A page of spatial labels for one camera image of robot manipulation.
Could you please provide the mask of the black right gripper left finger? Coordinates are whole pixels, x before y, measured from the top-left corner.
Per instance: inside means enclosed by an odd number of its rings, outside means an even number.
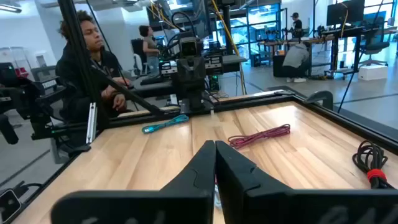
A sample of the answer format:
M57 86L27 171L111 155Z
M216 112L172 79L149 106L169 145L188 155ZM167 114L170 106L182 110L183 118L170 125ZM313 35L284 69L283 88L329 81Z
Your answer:
M51 224L212 224L216 144L205 141L160 190L85 190L60 198Z

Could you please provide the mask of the crouching person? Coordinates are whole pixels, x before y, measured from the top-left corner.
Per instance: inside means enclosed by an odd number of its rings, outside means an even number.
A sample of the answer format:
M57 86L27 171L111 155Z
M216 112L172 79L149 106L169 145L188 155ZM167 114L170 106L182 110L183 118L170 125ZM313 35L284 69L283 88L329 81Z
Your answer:
M287 82L307 81L307 72L310 68L309 47L308 42L301 42L293 45L287 52L282 64L282 74L287 78Z

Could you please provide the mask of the person with cap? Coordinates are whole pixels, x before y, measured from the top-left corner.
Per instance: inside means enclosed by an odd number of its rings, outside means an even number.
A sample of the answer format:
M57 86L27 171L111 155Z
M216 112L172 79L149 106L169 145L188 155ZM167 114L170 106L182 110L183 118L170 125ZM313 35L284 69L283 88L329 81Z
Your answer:
M302 21L299 19L299 14L294 12L291 16L293 23L290 29L293 38L301 38L303 36Z

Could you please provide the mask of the black office chair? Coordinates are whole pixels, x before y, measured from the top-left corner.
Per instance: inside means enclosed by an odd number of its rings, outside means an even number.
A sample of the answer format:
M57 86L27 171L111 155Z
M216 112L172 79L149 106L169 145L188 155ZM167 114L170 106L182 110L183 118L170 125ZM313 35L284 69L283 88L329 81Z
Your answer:
M388 66L385 61L374 60L372 56L380 53L383 49L388 48L389 42L384 41L384 18L376 17L372 23L367 25L367 31L364 33L365 44L360 46L362 58L363 55L368 55L369 58L359 62L359 67L370 65L384 65Z

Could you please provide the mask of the black frame post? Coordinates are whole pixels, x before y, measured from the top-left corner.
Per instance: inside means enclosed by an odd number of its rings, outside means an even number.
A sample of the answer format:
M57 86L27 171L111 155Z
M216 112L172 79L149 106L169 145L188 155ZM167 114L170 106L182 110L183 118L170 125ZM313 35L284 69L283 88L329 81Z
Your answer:
M90 97L90 103L99 103L100 118L110 118L105 112L103 103L101 101L101 95L98 89L99 82L96 81L96 78L91 76L90 68L92 66L99 68L99 66L93 65L91 63L91 57L86 49L86 42L84 40L80 23L76 15L76 7L72 4L72 0L58 0L58 2L60 3L63 21L66 22L67 31L70 33L72 49L78 58L78 65L80 66L80 72L83 77L85 89Z

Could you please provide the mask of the standing person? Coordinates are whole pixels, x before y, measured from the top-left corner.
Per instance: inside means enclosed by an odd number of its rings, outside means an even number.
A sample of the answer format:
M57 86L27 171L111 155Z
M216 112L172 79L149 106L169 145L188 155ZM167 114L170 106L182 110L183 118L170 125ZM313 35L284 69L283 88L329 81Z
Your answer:
M147 65L150 69L149 77L159 76L159 54L153 37L153 30L150 26L139 26L139 33L143 38L142 50L146 55Z

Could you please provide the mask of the seated person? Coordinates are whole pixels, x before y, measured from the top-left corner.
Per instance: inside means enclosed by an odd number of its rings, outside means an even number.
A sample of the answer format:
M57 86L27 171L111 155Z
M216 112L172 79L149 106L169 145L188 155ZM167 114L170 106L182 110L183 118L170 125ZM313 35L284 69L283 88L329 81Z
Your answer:
M91 57L91 63L108 72L108 77L119 84L129 85L128 79L123 79L119 72L119 62L114 54L104 49L102 36L93 18L86 11L76 12L81 31L86 42L86 49ZM59 33L67 41L63 53L55 67L55 73L60 77L61 84L66 88L63 98L63 108L60 116L69 123L83 122L89 113L90 97L85 89L78 58L72 49L70 33L65 21L60 22ZM118 93L112 86L98 83L101 101L109 117L117 117L128 111L125 96Z

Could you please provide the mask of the black desk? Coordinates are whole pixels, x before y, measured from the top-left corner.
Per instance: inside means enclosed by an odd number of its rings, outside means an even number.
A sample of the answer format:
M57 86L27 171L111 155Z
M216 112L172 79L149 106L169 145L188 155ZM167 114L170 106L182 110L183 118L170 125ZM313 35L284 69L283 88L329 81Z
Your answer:
M324 73L329 73L330 76L334 76L337 73L341 73L343 75L347 74L354 74L359 72L359 61L360 61L360 45L361 45L361 38L363 35L368 34L369 32L373 31L373 29L367 29L365 26L357 26L354 28L348 29L335 29L325 31L322 34L325 36L332 35L332 44L331 44L331 64L330 69L325 70ZM354 45L354 64L351 68L337 68L338 65L338 41L340 38L344 37L355 37L356 42Z

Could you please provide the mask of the silver aluminium extrusion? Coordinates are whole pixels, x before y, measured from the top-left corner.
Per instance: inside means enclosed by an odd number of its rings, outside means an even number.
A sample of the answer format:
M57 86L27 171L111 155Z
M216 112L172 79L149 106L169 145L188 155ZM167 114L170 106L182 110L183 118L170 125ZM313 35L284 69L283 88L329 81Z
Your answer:
M91 144L96 137L96 119L97 119L97 106L96 103L90 103L88 124L86 132L86 143Z

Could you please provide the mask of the black computer monitor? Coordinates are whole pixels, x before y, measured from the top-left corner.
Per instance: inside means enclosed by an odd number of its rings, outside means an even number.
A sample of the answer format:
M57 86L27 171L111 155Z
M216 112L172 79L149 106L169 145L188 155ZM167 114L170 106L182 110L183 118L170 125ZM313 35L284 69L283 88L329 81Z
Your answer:
M326 24L333 26L342 23L360 22L364 17L365 0L349 0L327 7Z

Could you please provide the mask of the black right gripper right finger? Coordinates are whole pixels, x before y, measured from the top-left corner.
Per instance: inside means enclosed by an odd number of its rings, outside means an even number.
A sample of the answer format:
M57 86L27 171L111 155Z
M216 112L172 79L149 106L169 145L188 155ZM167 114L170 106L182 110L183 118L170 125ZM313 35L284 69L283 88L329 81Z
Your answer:
M371 190L292 189L223 141L216 182L226 224L398 224L398 189L380 169Z

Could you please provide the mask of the black diagonal frame strut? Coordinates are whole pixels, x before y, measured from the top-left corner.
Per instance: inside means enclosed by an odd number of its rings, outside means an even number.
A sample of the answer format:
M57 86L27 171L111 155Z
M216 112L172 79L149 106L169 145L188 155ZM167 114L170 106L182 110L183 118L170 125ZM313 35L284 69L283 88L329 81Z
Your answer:
M99 83L105 83L106 88L100 91L100 95L103 98L111 98L113 95L124 95L127 100L131 100L143 108L148 110L150 113L160 116L166 114L166 112L157 106L148 103L145 99L140 97L138 94L129 90L130 83L124 77L113 78L105 70L90 68L91 76L96 78Z

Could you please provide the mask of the black control box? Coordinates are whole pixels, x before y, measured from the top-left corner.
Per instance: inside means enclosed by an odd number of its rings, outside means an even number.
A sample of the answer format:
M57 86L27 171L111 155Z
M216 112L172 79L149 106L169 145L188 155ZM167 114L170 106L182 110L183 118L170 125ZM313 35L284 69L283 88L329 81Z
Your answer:
M177 73L177 63L174 60L162 61L159 63L159 72L161 75Z
M218 54L206 55L205 70L208 76L223 74L223 56Z

